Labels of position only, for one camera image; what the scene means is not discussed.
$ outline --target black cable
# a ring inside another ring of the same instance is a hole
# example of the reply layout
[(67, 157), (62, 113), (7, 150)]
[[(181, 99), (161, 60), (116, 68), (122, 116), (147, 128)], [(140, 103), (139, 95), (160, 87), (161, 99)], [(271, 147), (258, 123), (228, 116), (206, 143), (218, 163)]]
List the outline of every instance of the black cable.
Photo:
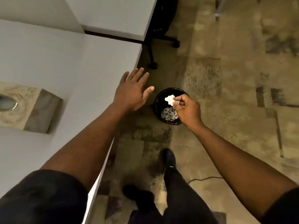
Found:
[(208, 177), (208, 178), (204, 178), (204, 179), (192, 179), (191, 181), (188, 182), (188, 184), (192, 181), (204, 181), (204, 180), (208, 180), (210, 178), (219, 178), (219, 179), (223, 179), (222, 177)]

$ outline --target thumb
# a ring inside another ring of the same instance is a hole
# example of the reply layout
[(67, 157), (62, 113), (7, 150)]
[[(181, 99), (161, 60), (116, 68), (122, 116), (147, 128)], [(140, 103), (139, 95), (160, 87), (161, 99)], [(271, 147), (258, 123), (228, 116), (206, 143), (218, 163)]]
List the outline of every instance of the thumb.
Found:
[(143, 95), (142, 95), (142, 100), (143, 102), (146, 102), (147, 99), (149, 98), (149, 96), (152, 94), (152, 92), (154, 91), (155, 87), (153, 86), (150, 86), (148, 87), (144, 92), (143, 92)]
[(182, 109), (182, 107), (177, 102), (173, 102), (173, 105), (176, 112), (179, 112)]

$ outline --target office chair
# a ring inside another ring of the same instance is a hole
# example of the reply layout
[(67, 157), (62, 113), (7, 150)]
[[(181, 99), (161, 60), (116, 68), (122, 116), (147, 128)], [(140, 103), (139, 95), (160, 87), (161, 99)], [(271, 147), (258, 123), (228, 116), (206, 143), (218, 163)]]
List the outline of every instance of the office chair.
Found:
[(177, 7), (178, 0), (157, 0), (150, 25), (144, 39), (144, 43), (147, 45), (150, 55), (151, 63), (149, 67), (151, 69), (155, 70), (158, 68), (158, 64), (154, 61), (154, 57), (152, 54), (151, 42), (153, 38), (172, 41), (172, 46), (174, 48), (180, 47), (180, 42), (176, 38), (165, 35), (174, 19), (174, 16), (176, 15)]

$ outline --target black pants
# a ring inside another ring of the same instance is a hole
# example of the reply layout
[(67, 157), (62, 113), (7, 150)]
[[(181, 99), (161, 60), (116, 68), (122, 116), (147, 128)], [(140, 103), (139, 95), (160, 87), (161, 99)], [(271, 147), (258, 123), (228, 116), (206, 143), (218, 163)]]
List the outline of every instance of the black pants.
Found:
[(167, 189), (168, 207), (163, 216), (159, 213), (154, 202), (138, 201), (139, 210), (132, 212), (129, 224), (218, 223), (207, 204), (185, 182), (176, 169), (168, 168), (165, 171), (164, 181)]

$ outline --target hand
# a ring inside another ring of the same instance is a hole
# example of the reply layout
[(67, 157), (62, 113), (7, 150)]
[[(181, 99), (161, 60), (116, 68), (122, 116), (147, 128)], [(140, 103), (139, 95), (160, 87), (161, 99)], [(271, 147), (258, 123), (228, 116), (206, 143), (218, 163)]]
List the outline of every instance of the hand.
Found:
[(125, 112), (136, 111), (141, 108), (155, 89), (150, 86), (143, 92), (143, 87), (149, 77), (148, 72), (142, 75), (143, 71), (144, 68), (139, 70), (135, 68), (131, 74), (128, 71), (125, 72), (116, 89), (113, 103)]
[(200, 104), (186, 94), (175, 97), (175, 101), (180, 101), (178, 104), (174, 102), (174, 108), (178, 114), (178, 117), (189, 129), (194, 127), (204, 127), (204, 123), (201, 119)]

